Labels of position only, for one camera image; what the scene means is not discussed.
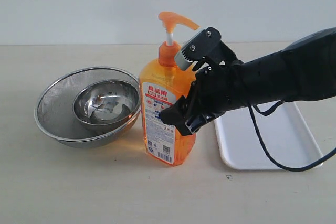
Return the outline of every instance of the pump dispenser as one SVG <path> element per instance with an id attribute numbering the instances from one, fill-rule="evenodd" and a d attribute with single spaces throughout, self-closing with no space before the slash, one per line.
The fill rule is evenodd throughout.
<path id="1" fill-rule="evenodd" d="M 171 166 L 181 165 L 195 144 L 196 134 L 181 136 L 171 125 L 159 119 L 159 113 L 172 106 L 182 95 L 187 96 L 195 73 L 182 71 L 174 61 L 181 48 L 173 40 L 176 24 L 193 30 L 199 25 L 173 12 L 161 12 L 159 20 L 166 29 L 166 41 L 159 47 L 159 57 L 149 62 L 139 75 L 144 144 L 147 152 Z"/>

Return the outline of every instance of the orange pump head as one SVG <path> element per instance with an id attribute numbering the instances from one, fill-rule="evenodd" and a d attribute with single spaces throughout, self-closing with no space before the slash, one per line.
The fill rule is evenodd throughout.
<path id="1" fill-rule="evenodd" d="M 172 67 L 175 65 L 174 57 L 181 48 L 181 46 L 173 40 L 173 31 L 176 24 L 185 25 L 193 30 L 198 29 L 199 25 L 173 12 L 161 12 L 159 14 L 159 20 L 162 21 L 162 25 L 166 28 L 167 32 L 167 41 L 162 43 L 159 48 L 159 63 L 166 67 Z"/>

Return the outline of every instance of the metal bowl rim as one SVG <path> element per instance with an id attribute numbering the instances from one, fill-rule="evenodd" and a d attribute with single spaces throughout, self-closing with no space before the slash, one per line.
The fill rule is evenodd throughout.
<path id="1" fill-rule="evenodd" d="M 64 137 L 59 137 L 59 136 L 56 136 L 56 135 L 53 135 L 51 134 L 50 132 L 48 132 L 47 130 L 44 129 L 44 127 L 41 125 L 39 119 L 38 119 L 38 115 L 37 115 L 37 111 L 38 111 L 38 108 L 39 108 L 39 105 L 41 103 L 41 100 L 42 98 L 46 95 L 46 93 L 53 87 L 55 86 L 57 83 L 59 83 L 60 81 L 70 77 L 70 76 L 73 76 L 75 74 L 78 74 L 78 73 L 81 73 L 81 72 L 85 72 L 85 71 L 90 71 L 90 70 L 99 70 L 99 69 L 106 69 L 106 70 L 115 70 L 115 71 L 118 71 L 118 72 L 122 72 L 122 73 L 125 73 L 127 75 L 129 75 L 131 78 L 133 78 L 136 83 L 139 83 L 138 81 L 138 78 L 133 75 L 132 73 L 126 71 L 126 70 L 123 70 L 123 69 L 120 69 L 120 68 L 115 68 L 115 67 L 104 67 L 104 66 L 101 66 L 101 67 L 88 67 L 88 68 L 82 68 L 82 69 L 79 69 L 79 70 L 75 70 L 75 71 L 72 71 L 68 74 L 65 74 L 63 76 L 61 76 L 60 78 L 58 78 L 57 80 L 55 80 L 52 84 L 50 84 L 47 88 L 44 89 L 44 91 L 41 93 L 41 95 L 39 96 L 38 100 L 37 100 L 37 103 L 35 105 L 35 109 L 34 109 L 34 119 L 35 119 L 35 123 L 37 124 L 37 127 L 47 136 L 53 138 L 53 139 L 56 139 L 56 140 L 59 140 L 59 141 L 65 141 L 65 142 L 88 142 L 88 141 L 93 141 L 93 140 L 99 140 L 99 139 L 103 139 L 103 138 L 106 138 L 106 137 L 109 137 L 111 135 L 113 135 L 114 133 L 117 133 L 119 132 L 120 130 L 124 129 L 129 123 L 131 123 L 133 120 L 135 120 L 135 118 L 139 115 L 140 111 L 141 111 L 141 106 L 138 107 L 137 111 L 135 112 L 135 114 L 127 121 L 125 122 L 122 126 L 116 128 L 115 130 L 113 131 L 110 131 L 106 134 L 102 134 L 102 135 L 99 135 L 99 136 L 94 136 L 94 137 L 89 137 L 89 138 L 80 138 L 80 139 L 70 139 L 70 138 L 64 138 Z"/>
<path id="2" fill-rule="evenodd" d="M 78 95 L 76 95 L 76 97 L 75 97 L 75 99 L 73 100 L 73 103 L 72 103 L 72 112 L 73 112 L 73 114 L 75 115 L 75 118 L 76 118 L 79 122 L 81 122 L 81 123 L 83 123 L 83 124 L 85 124 L 85 125 L 89 125 L 89 126 L 103 127 L 103 126 L 109 126 L 109 125 L 118 123 L 118 122 L 120 122 L 120 121 L 123 120 L 123 119 L 120 119 L 119 121 L 116 121 L 116 122 L 113 122 L 113 123 L 106 123 L 106 124 L 92 124 L 92 123 L 88 123 L 88 122 L 83 121 L 83 120 L 82 120 L 81 118 L 79 118 L 79 117 L 77 116 L 77 114 L 75 113 L 75 102 L 77 101 L 77 99 L 79 98 L 79 96 L 80 96 L 81 94 L 83 94 L 87 89 L 89 89 L 89 88 L 91 88 L 91 87 L 93 87 L 93 86 L 95 86 L 95 85 L 97 85 L 97 84 L 105 83 L 105 82 L 111 82 L 111 81 L 122 81 L 122 80 L 118 80 L 118 79 L 108 79 L 108 80 L 103 80 L 103 81 L 97 81 L 97 82 L 95 82 L 95 83 L 93 83 L 93 84 L 91 84 L 91 85 L 88 85 L 86 88 L 84 88 L 82 91 L 80 91 L 80 92 L 78 93 Z M 130 84 L 130 83 L 127 82 L 127 81 L 122 81 L 122 82 L 125 82 L 125 83 L 131 85 L 132 87 L 134 87 L 134 85 Z M 130 113 L 129 115 L 131 115 L 131 114 L 133 114 L 133 113 L 136 113 L 137 110 L 138 110 L 138 108 L 139 108 L 139 106 L 140 106 L 140 103 L 141 103 L 141 99 L 140 99 L 140 90 L 137 90 L 137 89 L 136 89 L 136 92 L 138 93 L 139 99 L 138 99 L 138 101 L 137 101 L 137 103 L 136 103 L 136 105 L 135 105 L 135 108 L 131 111 L 131 113 Z"/>

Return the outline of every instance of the pump nozzle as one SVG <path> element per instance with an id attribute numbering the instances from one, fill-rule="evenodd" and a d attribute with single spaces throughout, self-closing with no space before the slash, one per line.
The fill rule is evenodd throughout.
<path id="1" fill-rule="evenodd" d="M 174 28 L 176 27 L 176 24 L 185 25 L 193 30 L 199 28 L 199 25 L 196 24 L 195 22 L 173 12 L 161 12 L 159 14 L 159 20 L 162 21 L 162 25 L 164 28 L 166 28 L 167 31 L 167 46 L 172 46 L 174 43 L 173 32 Z"/>

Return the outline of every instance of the mesh strainer rim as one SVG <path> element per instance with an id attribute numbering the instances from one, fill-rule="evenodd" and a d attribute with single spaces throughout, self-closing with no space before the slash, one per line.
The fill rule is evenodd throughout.
<path id="1" fill-rule="evenodd" d="M 34 119 L 35 119 L 35 123 L 37 124 L 38 128 L 47 136 L 54 138 L 58 141 L 64 141 L 64 142 L 88 142 L 88 141 L 93 141 L 93 140 L 99 140 L 99 139 L 103 139 L 109 136 L 112 136 L 113 134 L 116 134 L 120 131 L 122 131 L 125 127 L 127 127 L 130 123 L 132 123 L 139 115 L 140 111 L 141 111 L 141 106 L 139 105 L 137 111 L 133 114 L 133 116 L 127 121 L 125 122 L 122 126 L 120 126 L 119 128 L 110 131 L 106 134 L 102 134 L 99 136 L 94 136 L 94 137 L 88 137 L 88 138 L 80 138 L 80 139 L 70 139 L 70 138 L 64 138 L 64 137 L 59 137 L 56 136 L 54 134 L 51 134 L 50 132 L 48 132 L 40 123 L 40 120 L 38 118 L 38 109 L 39 109 L 39 105 L 43 99 L 43 97 L 47 94 L 47 92 L 53 87 L 55 86 L 57 83 L 59 83 L 60 81 L 65 80 L 66 78 L 73 76 L 75 74 L 81 73 L 81 72 L 85 72 L 85 71 L 91 71 L 91 70 L 99 70 L 99 69 L 104 69 L 104 70 L 114 70 L 114 71 L 118 71 L 118 72 L 122 72 L 125 73 L 127 75 L 129 75 L 131 78 L 133 78 L 135 80 L 135 82 L 139 85 L 139 80 L 138 78 L 133 75 L 132 73 L 120 69 L 120 68 L 116 68 L 116 67 L 108 67 L 108 66 L 96 66 L 96 67 L 87 67 L 87 68 L 81 68 L 75 71 L 72 71 L 68 74 L 65 74 L 63 76 L 61 76 L 60 78 L 56 79 L 54 82 L 52 82 L 49 86 L 47 86 L 43 92 L 40 94 L 39 98 L 37 99 L 37 103 L 35 105 L 34 108 Z M 138 93 L 139 93 L 139 99 L 140 99 L 140 88 L 138 87 Z"/>

